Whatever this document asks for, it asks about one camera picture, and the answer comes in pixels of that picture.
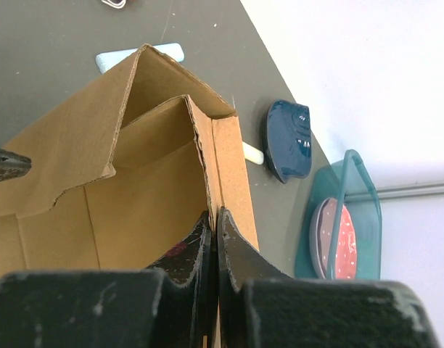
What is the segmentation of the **brown cardboard box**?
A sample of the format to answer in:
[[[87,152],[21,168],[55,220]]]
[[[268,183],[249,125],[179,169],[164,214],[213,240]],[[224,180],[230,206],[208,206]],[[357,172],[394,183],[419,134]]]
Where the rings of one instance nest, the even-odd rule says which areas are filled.
[[[0,182],[0,278],[23,271],[141,270],[204,212],[218,334],[216,223],[230,210],[258,236],[236,110],[145,45],[6,145],[32,161]]]

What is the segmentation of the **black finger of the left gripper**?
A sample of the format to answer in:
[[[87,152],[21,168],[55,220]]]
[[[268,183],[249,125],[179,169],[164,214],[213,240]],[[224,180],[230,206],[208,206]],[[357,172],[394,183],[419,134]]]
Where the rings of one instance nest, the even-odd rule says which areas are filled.
[[[23,177],[31,168],[30,158],[0,148],[0,182]]]

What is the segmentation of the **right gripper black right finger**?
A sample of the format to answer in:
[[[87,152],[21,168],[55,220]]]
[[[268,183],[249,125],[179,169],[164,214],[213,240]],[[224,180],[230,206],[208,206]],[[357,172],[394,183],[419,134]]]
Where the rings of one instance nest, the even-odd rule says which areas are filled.
[[[394,281],[294,279],[218,214],[223,347],[438,347],[424,306]]]

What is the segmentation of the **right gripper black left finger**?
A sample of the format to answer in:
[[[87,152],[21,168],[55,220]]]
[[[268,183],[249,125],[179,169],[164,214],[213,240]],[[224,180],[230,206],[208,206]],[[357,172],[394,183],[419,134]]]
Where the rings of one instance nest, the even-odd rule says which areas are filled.
[[[0,278],[0,347],[210,347],[212,231],[147,268],[23,271]]]

